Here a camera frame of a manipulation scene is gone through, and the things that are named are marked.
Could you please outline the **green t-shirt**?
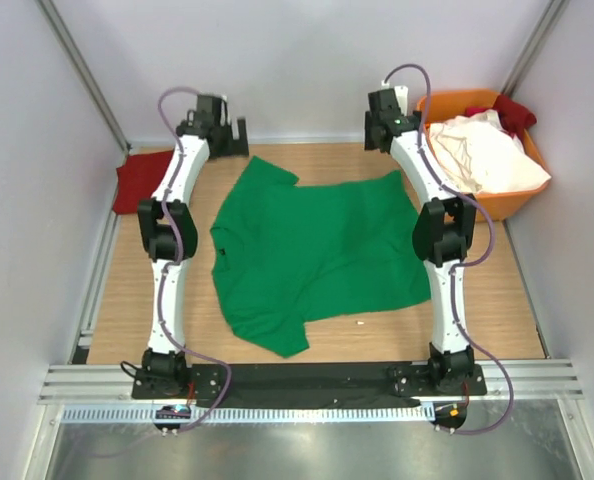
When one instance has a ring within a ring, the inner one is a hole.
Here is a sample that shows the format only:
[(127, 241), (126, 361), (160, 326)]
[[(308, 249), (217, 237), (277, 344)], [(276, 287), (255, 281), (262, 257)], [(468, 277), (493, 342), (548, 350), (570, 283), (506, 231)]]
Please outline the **green t-shirt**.
[(226, 323), (289, 358), (308, 349), (309, 322), (428, 301), (412, 246), (416, 220), (399, 170), (301, 186), (294, 173), (253, 157), (210, 229)]

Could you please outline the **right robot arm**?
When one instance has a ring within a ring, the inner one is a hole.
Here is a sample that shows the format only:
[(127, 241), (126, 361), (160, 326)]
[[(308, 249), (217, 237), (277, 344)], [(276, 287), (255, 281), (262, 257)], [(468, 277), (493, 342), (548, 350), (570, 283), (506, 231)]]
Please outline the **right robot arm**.
[(435, 159), (419, 113), (405, 115), (397, 90), (368, 94), (364, 148), (389, 154), (404, 171), (420, 202), (412, 246), (431, 288), (433, 332), (425, 376), (432, 391), (461, 391), (475, 369), (465, 326), (464, 269), (472, 246), (476, 209), (456, 194)]

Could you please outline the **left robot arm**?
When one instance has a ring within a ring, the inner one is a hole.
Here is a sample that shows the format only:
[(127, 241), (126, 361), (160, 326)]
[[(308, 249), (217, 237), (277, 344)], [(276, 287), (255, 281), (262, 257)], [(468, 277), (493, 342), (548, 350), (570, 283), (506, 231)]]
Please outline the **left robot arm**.
[(132, 397), (176, 400), (191, 384), (183, 326), (186, 272), (198, 247), (189, 210), (191, 194), (207, 161), (247, 156), (249, 145), (246, 120), (230, 120), (222, 95), (172, 87), (159, 97), (157, 108), (175, 148), (163, 179), (137, 209), (154, 294), (150, 336), (135, 369)]

